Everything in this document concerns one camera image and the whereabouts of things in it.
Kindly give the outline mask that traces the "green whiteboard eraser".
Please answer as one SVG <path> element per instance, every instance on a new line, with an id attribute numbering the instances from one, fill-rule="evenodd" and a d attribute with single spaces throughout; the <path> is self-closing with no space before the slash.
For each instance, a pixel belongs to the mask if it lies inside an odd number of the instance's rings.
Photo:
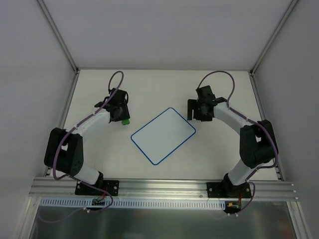
<path id="1" fill-rule="evenodd" d="M 122 120 L 122 125 L 128 125 L 128 124 L 130 124 L 130 120 L 129 119 Z"/>

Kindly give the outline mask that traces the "blue framed whiteboard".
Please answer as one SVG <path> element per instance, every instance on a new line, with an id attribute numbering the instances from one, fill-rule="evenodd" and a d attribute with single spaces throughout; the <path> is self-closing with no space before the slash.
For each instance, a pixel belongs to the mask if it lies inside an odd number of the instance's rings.
<path id="1" fill-rule="evenodd" d="M 154 166 L 180 148 L 196 129 L 174 108 L 167 108 L 131 135 L 131 141 Z"/>

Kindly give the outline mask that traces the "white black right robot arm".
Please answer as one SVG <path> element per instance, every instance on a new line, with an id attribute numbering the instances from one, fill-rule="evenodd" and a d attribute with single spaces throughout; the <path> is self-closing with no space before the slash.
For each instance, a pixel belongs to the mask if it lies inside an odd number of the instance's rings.
<path id="1" fill-rule="evenodd" d="M 210 86 L 196 89 L 197 99 L 187 100 L 187 120 L 222 121 L 239 134 L 240 160 L 224 176 L 223 193 L 235 197 L 243 185 L 272 159 L 278 160 L 272 124 L 268 120 L 253 121 L 232 108 L 224 97 L 215 97 Z"/>

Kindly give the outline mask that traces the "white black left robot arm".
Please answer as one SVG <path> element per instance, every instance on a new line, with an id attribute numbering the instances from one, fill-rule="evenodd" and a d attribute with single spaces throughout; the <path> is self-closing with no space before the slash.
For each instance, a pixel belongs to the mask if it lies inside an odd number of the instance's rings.
<path id="1" fill-rule="evenodd" d="M 94 106 L 89 116 L 72 128 L 54 128 L 50 132 L 44 156 L 47 167 L 86 183 L 87 190 L 93 195 L 103 191 L 104 179 L 103 173 L 85 164 L 84 141 L 111 122 L 130 123 L 128 92 L 113 88 L 109 93 Z"/>

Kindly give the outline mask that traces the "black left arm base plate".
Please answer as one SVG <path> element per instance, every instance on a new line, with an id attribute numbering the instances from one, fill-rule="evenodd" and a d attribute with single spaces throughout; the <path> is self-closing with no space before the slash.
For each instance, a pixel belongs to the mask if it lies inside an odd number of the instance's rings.
<path id="1" fill-rule="evenodd" d="M 78 183 L 75 188 L 75 195 L 78 196 L 101 196 L 105 191 L 111 196 L 118 196 L 118 180 L 102 180 L 95 185 L 89 185 L 84 182 Z"/>

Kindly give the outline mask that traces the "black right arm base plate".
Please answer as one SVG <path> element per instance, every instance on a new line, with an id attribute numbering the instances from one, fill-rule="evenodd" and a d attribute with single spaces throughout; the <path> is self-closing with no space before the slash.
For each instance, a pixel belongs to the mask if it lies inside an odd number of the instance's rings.
<path id="1" fill-rule="evenodd" d="M 244 183 L 238 186 L 224 184 L 220 182 L 207 182 L 206 190 L 208 198 L 244 198 L 250 199 L 252 196 L 250 185 Z"/>

